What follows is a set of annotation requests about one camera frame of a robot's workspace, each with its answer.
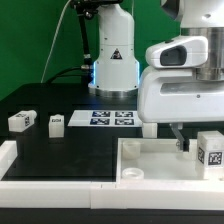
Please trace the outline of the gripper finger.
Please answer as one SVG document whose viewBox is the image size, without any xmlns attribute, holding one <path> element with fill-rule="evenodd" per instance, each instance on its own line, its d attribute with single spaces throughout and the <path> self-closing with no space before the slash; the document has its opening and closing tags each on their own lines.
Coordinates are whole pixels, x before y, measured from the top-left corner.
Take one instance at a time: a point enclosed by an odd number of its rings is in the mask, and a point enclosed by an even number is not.
<svg viewBox="0 0 224 224">
<path fill-rule="evenodd" d="M 183 152 L 188 152 L 190 142 L 189 142 L 189 139 L 181 133 L 181 130 L 183 129 L 183 124 L 171 123 L 170 128 L 179 142 L 179 150 Z"/>
</svg>

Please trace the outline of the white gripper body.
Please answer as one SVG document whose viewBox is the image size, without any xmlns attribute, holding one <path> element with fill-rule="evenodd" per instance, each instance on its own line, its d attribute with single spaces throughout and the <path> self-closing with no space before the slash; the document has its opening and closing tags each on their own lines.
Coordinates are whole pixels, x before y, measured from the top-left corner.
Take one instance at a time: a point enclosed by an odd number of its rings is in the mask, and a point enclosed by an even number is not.
<svg viewBox="0 0 224 224">
<path fill-rule="evenodd" d="M 224 121 L 224 81 L 199 81 L 191 69 L 147 67 L 137 112 L 143 123 Z"/>
</svg>

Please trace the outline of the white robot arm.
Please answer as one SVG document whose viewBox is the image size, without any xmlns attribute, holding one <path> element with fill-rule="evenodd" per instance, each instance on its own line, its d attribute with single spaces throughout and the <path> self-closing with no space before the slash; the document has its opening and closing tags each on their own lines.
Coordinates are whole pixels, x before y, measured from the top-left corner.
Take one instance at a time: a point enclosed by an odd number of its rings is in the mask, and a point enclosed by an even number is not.
<svg viewBox="0 0 224 224">
<path fill-rule="evenodd" d="M 169 124 L 179 141 L 184 123 L 224 121 L 224 0 L 160 0 L 180 23 L 180 35 L 146 50 L 148 67 L 134 57 L 134 21 L 113 1 L 99 7 L 100 54 L 90 91 L 122 97 L 138 93 L 147 136 Z"/>
</svg>

